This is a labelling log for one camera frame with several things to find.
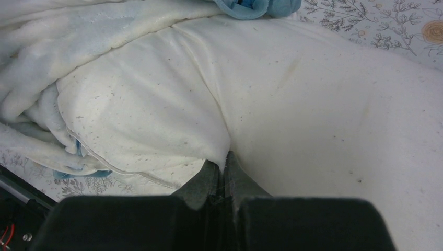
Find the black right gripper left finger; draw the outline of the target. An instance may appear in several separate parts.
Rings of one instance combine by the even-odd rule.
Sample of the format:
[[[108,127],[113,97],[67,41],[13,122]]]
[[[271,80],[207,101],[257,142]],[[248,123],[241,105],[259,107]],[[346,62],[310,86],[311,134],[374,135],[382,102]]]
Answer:
[[[190,209],[199,210],[210,196],[216,194],[219,174],[219,167],[206,160],[200,171],[171,196],[183,200]]]

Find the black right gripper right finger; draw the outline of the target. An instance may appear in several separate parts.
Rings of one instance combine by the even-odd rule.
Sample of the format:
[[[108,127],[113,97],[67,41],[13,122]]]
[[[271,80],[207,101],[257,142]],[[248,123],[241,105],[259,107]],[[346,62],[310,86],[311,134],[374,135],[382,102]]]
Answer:
[[[224,168],[224,188],[227,208],[234,222],[237,221],[242,202],[249,198],[271,197],[242,169],[233,151],[229,151]]]

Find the white pillow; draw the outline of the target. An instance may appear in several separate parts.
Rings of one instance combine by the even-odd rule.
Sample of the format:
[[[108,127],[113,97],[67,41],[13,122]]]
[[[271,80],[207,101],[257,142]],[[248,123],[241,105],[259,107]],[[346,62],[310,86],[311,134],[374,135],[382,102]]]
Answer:
[[[177,23],[57,81],[70,133],[172,193],[233,151],[273,195],[358,197],[442,250],[442,72],[289,19]]]

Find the blue white plush pillowcase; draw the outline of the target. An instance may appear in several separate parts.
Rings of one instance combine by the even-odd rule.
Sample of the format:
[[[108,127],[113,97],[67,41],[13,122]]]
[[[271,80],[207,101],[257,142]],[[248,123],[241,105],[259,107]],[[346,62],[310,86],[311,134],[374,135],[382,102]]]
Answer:
[[[74,176],[109,169],[70,135],[56,81],[179,21],[288,17],[301,1],[1,1],[1,146]]]

